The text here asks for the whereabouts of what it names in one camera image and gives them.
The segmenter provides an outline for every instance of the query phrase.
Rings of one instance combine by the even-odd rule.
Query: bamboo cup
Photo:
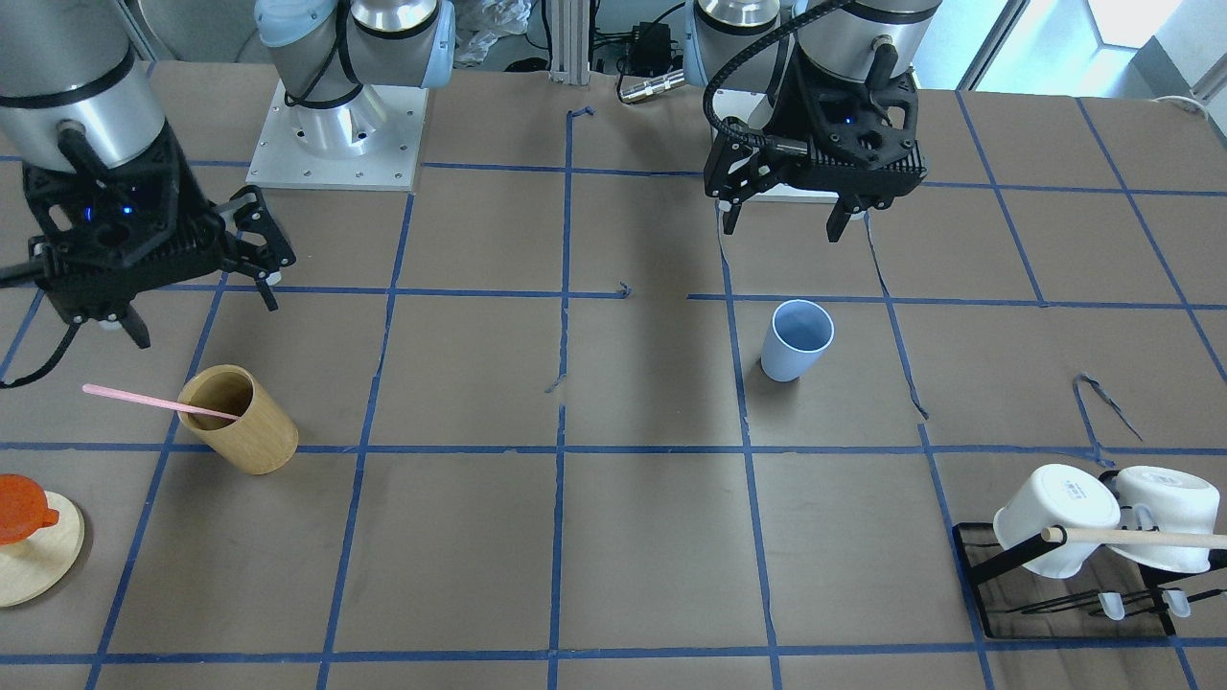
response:
[[[229,421],[178,413],[184,426],[247,474],[267,474],[298,448],[298,427],[243,367],[218,365],[198,373],[179,401],[238,415]]]

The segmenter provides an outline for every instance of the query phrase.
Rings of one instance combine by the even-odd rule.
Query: wooden handle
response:
[[[1193,546],[1196,549],[1227,549],[1225,534],[1184,534],[1179,532],[1137,532],[1133,529],[1085,529],[1080,527],[1045,527],[1044,541],[1059,544],[1061,529],[1070,544],[1142,544],[1150,546]]]

